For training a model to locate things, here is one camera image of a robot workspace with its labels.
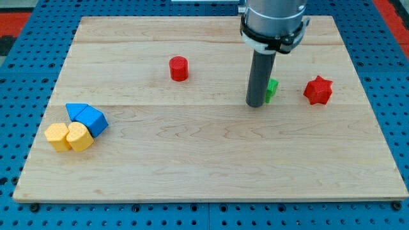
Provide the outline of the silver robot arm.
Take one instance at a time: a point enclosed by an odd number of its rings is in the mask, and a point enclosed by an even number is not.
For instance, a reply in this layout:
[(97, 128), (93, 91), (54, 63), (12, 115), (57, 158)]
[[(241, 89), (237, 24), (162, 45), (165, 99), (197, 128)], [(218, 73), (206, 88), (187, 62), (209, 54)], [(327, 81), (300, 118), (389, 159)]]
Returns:
[(300, 26), (307, 0), (246, 0), (244, 21), (263, 36), (284, 36)]

